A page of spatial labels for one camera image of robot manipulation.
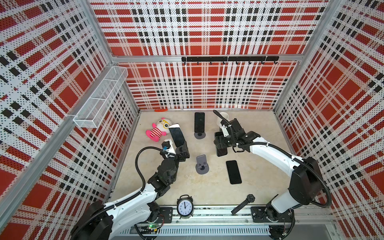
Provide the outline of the green-edged phone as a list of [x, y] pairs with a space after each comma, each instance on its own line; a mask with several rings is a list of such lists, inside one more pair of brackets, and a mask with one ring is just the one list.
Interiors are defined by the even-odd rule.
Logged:
[[173, 138], [175, 146], [181, 147], [185, 143], [185, 138], [179, 124], [174, 124], [169, 127], [170, 134]]

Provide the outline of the purple-edged phone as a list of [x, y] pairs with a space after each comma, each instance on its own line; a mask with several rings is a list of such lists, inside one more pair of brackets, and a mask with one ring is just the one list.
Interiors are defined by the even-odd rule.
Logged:
[[205, 113], [195, 113], [195, 133], [202, 134], [205, 132]]

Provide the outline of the black phone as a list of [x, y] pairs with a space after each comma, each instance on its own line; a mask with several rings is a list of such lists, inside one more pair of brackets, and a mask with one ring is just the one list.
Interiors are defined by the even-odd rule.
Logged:
[[241, 184], [241, 174], [239, 171], [238, 163], [235, 160], [226, 161], [226, 166], [228, 170], [229, 180], [232, 185]]

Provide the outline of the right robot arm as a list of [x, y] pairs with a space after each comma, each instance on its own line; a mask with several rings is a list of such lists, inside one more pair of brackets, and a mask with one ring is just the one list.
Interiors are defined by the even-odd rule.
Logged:
[[237, 119], [221, 119], [219, 126], [220, 131], [215, 133], [214, 140], [217, 150], [239, 148], [241, 152], [264, 158], [290, 177], [288, 189], [266, 205], [265, 212], [269, 221], [276, 222], [282, 214], [309, 204], [321, 208], [331, 206], [331, 191], [314, 158], [302, 158], [288, 153], [253, 131], [245, 132]]

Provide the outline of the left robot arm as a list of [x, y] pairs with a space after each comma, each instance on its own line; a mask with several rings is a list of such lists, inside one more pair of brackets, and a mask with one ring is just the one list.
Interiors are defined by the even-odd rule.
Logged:
[[142, 187], [116, 201], [91, 204], [71, 230], [72, 240], [111, 240], [122, 231], [145, 221], [155, 221], [162, 197], [177, 179], [179, 163], [190, 157], [188, 145], [178, 147], [168, 140], [157, 148], [164, 158], [157, 172], [146, 181], [139, 174]]

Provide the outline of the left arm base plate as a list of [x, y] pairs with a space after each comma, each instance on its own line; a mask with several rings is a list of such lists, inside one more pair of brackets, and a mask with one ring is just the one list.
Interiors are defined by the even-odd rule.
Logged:
[[147, 219], [148, 223], [156, 224], [169, 224], [172, 222], [173, 218], [173, 208], [172, 207], [160, 207], [158, 210], [151, 212], [149, 218]]

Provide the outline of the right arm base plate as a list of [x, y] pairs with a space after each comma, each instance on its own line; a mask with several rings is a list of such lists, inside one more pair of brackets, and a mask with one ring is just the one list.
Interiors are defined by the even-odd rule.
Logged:
[[251, 207], [251, 216], [254, 223], [290, 223], [293, 219], [290, 210], [281, 214], [266, 206]]

